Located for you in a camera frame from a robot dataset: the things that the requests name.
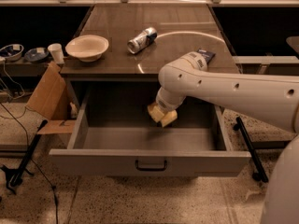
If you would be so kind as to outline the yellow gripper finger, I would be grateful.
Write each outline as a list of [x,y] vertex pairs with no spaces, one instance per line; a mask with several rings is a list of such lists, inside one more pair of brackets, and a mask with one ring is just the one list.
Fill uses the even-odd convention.
[[152,104],[148,105],[148,113],[155,122],[157,122],[155,120],[155,110],[157,107],[159,107],[159,106],[156,103],[152,103]]
[[174,120],[178,118],[178,113],[176,110],[168,112],[163,118],[160,120],[161,125],[163,127],[166,127],[170,123],[172,123]]

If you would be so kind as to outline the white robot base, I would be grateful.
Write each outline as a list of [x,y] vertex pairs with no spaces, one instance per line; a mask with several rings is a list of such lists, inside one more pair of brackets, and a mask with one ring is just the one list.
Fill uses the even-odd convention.
[[299,224],[299,135],[278,158],[267,186],[260,224]]

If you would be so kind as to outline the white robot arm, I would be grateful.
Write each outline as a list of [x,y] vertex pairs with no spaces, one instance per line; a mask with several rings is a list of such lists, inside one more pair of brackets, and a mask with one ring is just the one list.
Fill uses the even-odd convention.
[[164,65],[158,80],[161,88],[148,111],[163,126],[190,96],[299,133],[298,77],[211,73],[204,57],[192,51]]

